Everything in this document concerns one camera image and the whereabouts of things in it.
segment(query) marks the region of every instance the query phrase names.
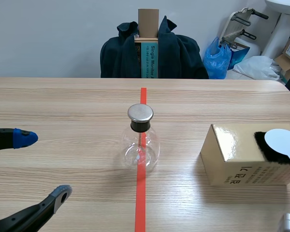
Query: white plastic bag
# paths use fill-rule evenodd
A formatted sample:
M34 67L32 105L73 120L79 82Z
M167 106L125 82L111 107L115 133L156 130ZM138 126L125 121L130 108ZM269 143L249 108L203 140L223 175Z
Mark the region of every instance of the white plastic bag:
M265 56L256 56L243 60L234 66L234 70L255 80L277 81L277 75L270 67L273 60Z

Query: wall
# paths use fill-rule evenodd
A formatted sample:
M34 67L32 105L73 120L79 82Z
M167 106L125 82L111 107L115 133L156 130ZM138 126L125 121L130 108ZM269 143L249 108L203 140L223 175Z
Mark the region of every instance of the wall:
M159 8L160 20L167 15L178 25L174 32L195 39L203 56L231 12L246 5L246 0L0 0L0 76L99 77L102 45L117 36L120 23L137 21L137 8Z
M269 16L269 19L265 20L252 15L250 18L251 26L247 29L249 33L257 36L254 43L259 45L261 51L263 51L275 29L280 13L267 7L264 0L249 0L247 6Z

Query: white sink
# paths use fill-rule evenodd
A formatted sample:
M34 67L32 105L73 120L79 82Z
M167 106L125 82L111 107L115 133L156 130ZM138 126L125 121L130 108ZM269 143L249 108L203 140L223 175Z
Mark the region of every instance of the white sink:
M272 10L290 15L290 0L265 0L265 2Z
M274 11L280 12L280 20L276 25L262 55L274 59L281 55L290 37L290 0L265 0Z

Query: white paddle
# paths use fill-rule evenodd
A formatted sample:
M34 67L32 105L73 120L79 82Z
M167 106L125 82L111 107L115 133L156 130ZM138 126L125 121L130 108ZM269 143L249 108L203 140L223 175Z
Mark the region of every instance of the white paddle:
M270 130L265 134L265 141L271 149L290 158L290 131L284 129Z

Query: blue gripper tip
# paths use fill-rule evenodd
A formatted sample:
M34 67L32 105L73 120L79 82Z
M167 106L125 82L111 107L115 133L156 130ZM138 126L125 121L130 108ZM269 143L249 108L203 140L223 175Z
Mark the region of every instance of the blue gripper tip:
M13 148L18 149L34 144L38 141L38 135L34 132L15 128L13 131Z

